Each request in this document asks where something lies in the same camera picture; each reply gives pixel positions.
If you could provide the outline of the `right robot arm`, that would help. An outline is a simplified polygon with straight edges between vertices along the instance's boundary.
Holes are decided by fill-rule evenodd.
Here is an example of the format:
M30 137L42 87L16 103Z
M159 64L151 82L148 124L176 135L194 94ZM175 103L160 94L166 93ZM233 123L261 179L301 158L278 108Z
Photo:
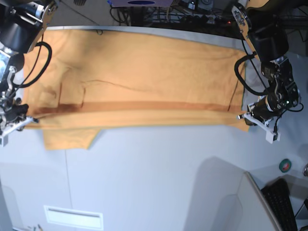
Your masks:
M52 56L51 46L44 42L44 32L59 6L58 0L2 0L0 2L0 133L22 130L38 120L27 115L28 105L16 96L20 89L36 83L46 71ZM17 72L23 69L25 54L34 48L46 48L46 63L28 81L15 83Z

